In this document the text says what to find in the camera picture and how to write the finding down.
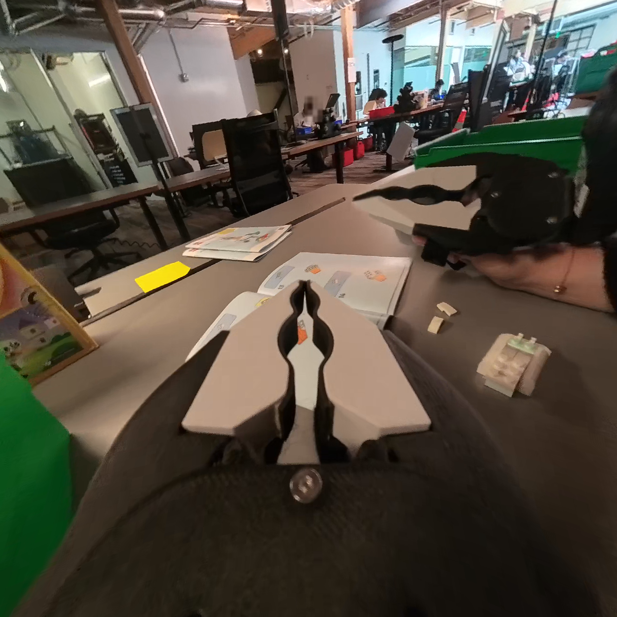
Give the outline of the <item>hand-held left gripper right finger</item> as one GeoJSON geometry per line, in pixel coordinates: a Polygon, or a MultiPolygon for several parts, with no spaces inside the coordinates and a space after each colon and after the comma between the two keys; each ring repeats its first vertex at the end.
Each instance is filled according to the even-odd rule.
{"type": "Polygon", "coordinates": [[[369,441],[430,430],[381,330],[313,282],[305,282],[305,304],[323,354],[313,414],[318,458],[350,460],[369,441]]]}

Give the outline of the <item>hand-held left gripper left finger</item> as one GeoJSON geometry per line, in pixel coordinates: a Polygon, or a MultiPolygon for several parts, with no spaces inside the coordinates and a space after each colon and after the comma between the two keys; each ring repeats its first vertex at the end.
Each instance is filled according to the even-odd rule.
{"type": "Polygon", "coordinates": [[[297,321],[305,283],[273,296],[242,292],[225,306],[186,360],[208,352],[212,363],[181,427],[229,437],[265,462],[276,463],[296,416],[294,368],[297,321]]]}

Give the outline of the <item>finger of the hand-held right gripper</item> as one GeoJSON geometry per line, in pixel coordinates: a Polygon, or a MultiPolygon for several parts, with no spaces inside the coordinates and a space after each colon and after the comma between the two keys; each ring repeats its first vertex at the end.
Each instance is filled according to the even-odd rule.
{"type": "Polygon", "coordinates": [[[475,165],[422,168],[401,176],[399,184],[384,184],[354,199],[460,199],[476,181],[475,165]]]}
{"type": "Polygon", "coordinates": [[[415,225],[467,231],[474,215],[481,208],[480,199],[467,206],[453,201],[420,205],[406,199],[389,201],[383,197],[354,198],[353,201],[374,220],[404,233],[411,233],[415,225]]]}

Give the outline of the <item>light blue instruction booklet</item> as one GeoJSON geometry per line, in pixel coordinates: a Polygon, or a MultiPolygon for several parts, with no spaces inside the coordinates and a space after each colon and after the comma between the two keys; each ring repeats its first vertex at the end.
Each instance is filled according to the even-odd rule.
{"type": "Polygon", "coordinates": [[[298,280],[319,285],[382,329],[394,315],[411,266],[409,257],[298,253],[270,273],[256,292],[246,291],[234,298],[186,359],[298,280]]]}

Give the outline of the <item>white lego assembly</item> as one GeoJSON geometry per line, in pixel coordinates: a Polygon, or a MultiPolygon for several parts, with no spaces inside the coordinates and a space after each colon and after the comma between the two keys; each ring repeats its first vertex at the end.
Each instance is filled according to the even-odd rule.
{"type": "Polygon", "coordinates": [[[551,350],[535,337],[503,333],[480,361],[476,373],[484,385],[507,397],[531,396],[551,350]]]}

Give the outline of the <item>person's right hand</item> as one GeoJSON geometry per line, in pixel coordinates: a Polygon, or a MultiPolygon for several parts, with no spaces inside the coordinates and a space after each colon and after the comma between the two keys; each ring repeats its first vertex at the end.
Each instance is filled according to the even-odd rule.
{"type": "Polygon", "coordinates": [[[509,254],[467,256],[451,253],[449,260],[461,262],[494,284],[513,291],[554,298],[561,290],[571,248],[564,245],[522,249],[509,254]]]}

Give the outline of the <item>white leaning board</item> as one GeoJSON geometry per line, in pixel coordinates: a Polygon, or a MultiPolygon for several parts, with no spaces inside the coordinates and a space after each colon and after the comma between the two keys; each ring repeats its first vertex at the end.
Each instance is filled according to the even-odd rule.
{"type": "Polygon", "coordinates": [[[395,131],[390,145],[387,148],[387,156],[392,163],[402,162],[412,149],[415,129],[407,122],[401,122],[395,131]]]}

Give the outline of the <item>green plastic bin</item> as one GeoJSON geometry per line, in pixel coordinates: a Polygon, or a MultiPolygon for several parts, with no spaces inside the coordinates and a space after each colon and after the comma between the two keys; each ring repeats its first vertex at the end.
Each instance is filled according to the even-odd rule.
{"type": "Polygon", "coordinates": [[[587,119],[587,115],[578,115],[518,121],[475,133],[464,128],[418,146],[413,165],[420,169],[468,154],[493,152],[548,160],[574,175],[581,161],[581,132],[587,119]]]}
{"type": "Polygon", "coordinates": [[[1,356],[1,616],[48,566],[72,517],[70,434],[1,356]]]}

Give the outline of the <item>dark jacket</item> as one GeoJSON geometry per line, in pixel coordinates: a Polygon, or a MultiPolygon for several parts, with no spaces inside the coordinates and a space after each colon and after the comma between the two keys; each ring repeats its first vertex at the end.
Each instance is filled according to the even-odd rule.
{"type": "Polygon", "coordinates": [[[599,243],[616,231],[616,71],[608,77],[582,129],[588,195],[573,236],[599,243]]]}

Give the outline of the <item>long wooden desk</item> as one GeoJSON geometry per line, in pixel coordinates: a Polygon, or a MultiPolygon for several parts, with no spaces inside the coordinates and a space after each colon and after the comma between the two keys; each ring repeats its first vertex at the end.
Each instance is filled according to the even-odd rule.
{"type": "MultiPolygon", "coordinates": [[[[344,144],[351,140],[357,140],[359,137],[359,131],[353,131],[348,133],[340,133],[330,138],[314,139],[308,141],[306,144],[295,146],[283,146],[281,148],[283,160],[291,160],[298,158],[301,155],[306,154],[308,151],[316,149],[317,147],[330,147],[333,146],[335,151],[340,152],[343,149],[344,144]]],[[[339,163],[335,167],[335,179],[337,184],[344,184],[344,167],[339,163]]]]}

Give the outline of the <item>yellow sticky note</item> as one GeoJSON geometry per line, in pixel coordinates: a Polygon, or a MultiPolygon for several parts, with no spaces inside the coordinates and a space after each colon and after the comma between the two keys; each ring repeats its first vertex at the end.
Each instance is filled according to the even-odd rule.
{"type": "Polygon", "coordinates": [[[135,279],[135,283],[143,293],[149,293],[183,278],[189,274],[190,271],[191,268],[189,266],[176,261],[138,276],[135,279]]]}

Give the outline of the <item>green crate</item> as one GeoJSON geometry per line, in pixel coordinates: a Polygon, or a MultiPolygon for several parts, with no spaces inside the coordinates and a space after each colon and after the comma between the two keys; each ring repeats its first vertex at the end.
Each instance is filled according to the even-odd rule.
{"type": "Polygon", "coordinates": [[[616,67],[616,41],[581,57],[575,83],[575,95],[598,92],[616,67]]]}

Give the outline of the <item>chair with tan back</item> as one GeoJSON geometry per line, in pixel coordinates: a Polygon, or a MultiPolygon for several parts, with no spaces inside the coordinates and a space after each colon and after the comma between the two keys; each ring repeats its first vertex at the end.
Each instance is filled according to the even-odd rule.
{"type": "Polygon", "coordinates": [[[222,165],[227,161],[227,149],[221,120],[193,125],[191,137],[195,158],[201,169],[222,165]]]}

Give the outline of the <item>dark wooden desk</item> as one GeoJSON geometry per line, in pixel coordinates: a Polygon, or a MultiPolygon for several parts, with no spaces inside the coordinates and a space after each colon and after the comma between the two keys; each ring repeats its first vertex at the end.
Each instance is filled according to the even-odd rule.
{"type": "Polygon", "coordinates": [[[10,237],[41,228],[45,223],[73,217],[85,212],[115,210],[130,200],[139,201],[141,210],[161,251],[168,249],[158,222],[149,209],[146,196],[160,189],[157,183],[133,183],[92,192],[83,196],[62,199],[41,206],[25,206],[17,211],[1,214],[1,237],[10,237]]]}

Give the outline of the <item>tablet screen on stand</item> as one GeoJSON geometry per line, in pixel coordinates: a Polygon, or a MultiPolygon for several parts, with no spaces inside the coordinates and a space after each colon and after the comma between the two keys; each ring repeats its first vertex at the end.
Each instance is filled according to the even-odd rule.
{"type": "Polygon", "coordinates": [[[138,166],[151,166],[161,184],[167,208],[183,241],[189,241],[181,208],[168,185],[164,164],[173,159],[173,152],[154,106],[150,103],[111,109],[131,156],[138,166]]]}

